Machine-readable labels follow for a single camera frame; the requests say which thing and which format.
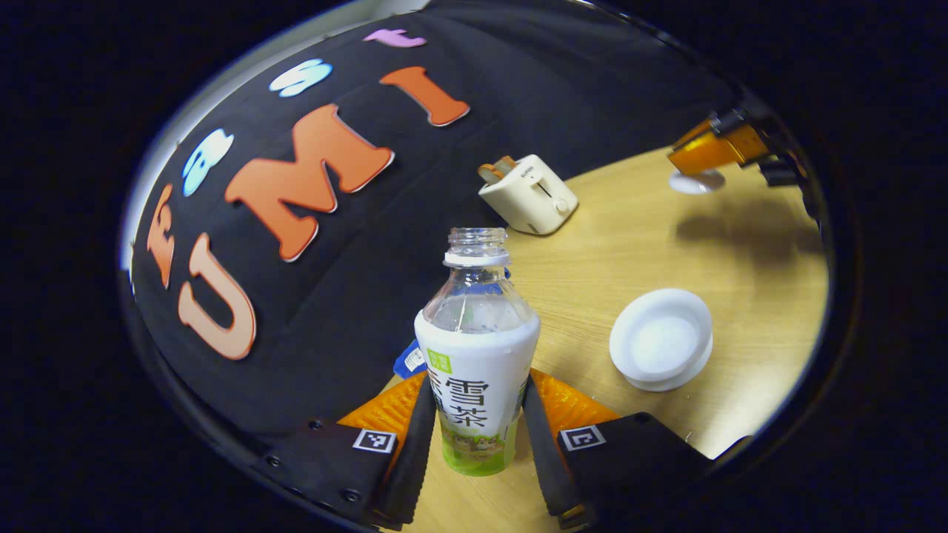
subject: orange letter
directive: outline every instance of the orange letter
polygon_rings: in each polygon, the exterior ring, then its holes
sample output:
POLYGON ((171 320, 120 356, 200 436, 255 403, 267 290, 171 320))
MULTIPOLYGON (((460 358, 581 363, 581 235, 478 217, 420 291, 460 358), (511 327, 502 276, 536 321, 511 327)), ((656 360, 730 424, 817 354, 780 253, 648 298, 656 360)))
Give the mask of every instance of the orange letter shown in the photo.
POLYGON ((319 223, 313 216, 299 218, 283 202, 313 211, 333 212, 336 196, 325 165, 339 176, 339 189, 354 193, 392 163, 389 148, 376 148, 349 129, 326 104, 293 126, 297 161, 250 160, 224 191, 228 202, 240 200, 280 241, 280 257, 295 261, 316 238, 319 223))
POLYGON ((164 191, 158 197, 155 214, 152 215, 152 226, 148 228, 148 241, 145 248, 155 257, 158 270, 161 272, 161 284, 168 288, 168 278, 172 273, 172 256, 174 256, 174 236, 165 238, 165 233, 172 228, 172 210, 168 207, 168 198, 172 195, 172 184, 165 185, 164 191))
POLYGON ((201 308, 194 300, 191 282, 181 286, 178 298, 178 318, 181 323, 190 326, 197 335, 217 353, 228 359, 242 359, 250 353, 250 346, 257 336, 257 318, 253 314, 253 305, 244 290, 230 277, 230 274, 214 259, 209 250, 210 239, 201 233, 191 250, 188 270, 191 276, 201 276, 210 288, 217 292, 230 307, 233 323, 224 329, 201 308))
POLYGON ((395 85, 408 93, 418 105, 428 111, 428 122, 432 126, 447 126, 471 110, 463 101, 451 98, 425 75, 422 66, 407 66, 385 75, 379 80, 383 85, 395 85))

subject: screw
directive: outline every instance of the screw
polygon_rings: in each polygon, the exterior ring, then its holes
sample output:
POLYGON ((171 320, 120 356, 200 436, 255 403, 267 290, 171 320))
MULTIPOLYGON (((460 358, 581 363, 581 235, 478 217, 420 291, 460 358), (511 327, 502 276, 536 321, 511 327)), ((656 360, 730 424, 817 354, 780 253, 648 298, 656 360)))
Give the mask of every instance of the screw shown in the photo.
POLYGON ((351 488, 346 488, 340 493, 340 495, 342 496, 343 500, 345 500, 346 502, 351 502, 351 503, 358 502, 359 500, 362 499, 362 496, 358 492, 355 492, 354 490, 352 490, 351 488))

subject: wooden table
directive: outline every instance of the wooden table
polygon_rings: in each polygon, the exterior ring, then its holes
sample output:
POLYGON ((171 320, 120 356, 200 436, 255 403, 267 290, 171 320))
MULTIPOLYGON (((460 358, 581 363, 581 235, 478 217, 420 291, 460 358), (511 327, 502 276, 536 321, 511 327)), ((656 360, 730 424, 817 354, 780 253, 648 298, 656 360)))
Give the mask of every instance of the wooden table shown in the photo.
MULTIPOLYGON (((619 414, 653 414, 714 458, 756 432, 800 377, 823 320, 828 273, 797 188, 768 188, 756 167, 735 165, 719 169, 727 183, 714 193, 676 193, 668 152, 569 180, 579 197, 572 218, 549 236, 508 230, 506 247, 511 280, 541 320, 533 366, 619 414), (714 349, 683 387, 647 393, 612 365, 609 335, 626 305, 662 287, 704 299, 714 349)), ((414 523, 404 531, 558 531, 523 418, 514 465, 485 478, 447 467, 435 427, 414 523)))

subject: plastic bottle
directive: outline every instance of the plastic bottle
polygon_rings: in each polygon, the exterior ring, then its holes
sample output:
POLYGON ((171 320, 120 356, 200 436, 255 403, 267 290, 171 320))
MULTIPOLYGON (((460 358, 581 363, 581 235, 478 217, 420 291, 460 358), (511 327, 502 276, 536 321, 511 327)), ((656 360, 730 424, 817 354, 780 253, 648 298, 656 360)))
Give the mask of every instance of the plastic bottle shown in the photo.
POLYGON ((539 317, 504 277, 502 228, 454 228, 447 282, 415 317, 447 464, 485 476, 513 461, 539 317))

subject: green label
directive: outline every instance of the green label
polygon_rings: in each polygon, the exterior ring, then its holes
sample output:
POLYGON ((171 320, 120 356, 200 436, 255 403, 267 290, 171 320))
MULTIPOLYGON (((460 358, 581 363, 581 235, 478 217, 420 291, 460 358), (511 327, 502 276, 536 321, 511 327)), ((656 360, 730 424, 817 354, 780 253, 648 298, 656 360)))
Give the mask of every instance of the green label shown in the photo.
POLYGON ((428 362, 431 366, 442 372, 451 373, 451 358, 445 354, 439 354, 432 349, 428 349, 428 362))

